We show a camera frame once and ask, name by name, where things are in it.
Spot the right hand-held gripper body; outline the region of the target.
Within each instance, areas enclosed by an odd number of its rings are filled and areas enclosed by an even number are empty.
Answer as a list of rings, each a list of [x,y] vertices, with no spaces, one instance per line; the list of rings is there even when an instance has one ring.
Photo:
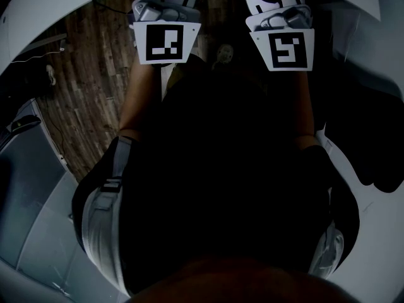
[[[315,33],[309,6],[252,15],[246,25],[269,71],[312,71]]]

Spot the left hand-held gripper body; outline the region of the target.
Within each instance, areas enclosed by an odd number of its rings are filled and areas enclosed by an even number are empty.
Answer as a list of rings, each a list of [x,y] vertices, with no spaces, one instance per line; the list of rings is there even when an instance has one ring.
[[[201,28],[197,9],[153,0],[135,0],[132,8],[141,64],[187,62]]]

